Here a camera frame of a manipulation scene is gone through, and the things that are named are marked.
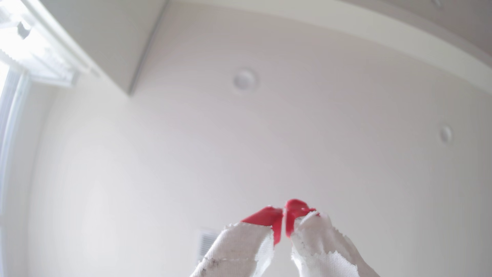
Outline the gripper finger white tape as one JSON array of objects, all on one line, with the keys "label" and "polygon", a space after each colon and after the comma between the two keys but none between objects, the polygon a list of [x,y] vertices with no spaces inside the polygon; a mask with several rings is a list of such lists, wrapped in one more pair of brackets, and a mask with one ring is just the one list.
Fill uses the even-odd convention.
[{"label": "gripper finger white tape", "polygon": [[219,234],[191,276],[262,276],[280,242],[283,210],[266,206]]},{"label": "gripper finger white tape", "polygon": [[285,219],[299,276],[379,276],[326,213],[290,199],[285,205]]}]

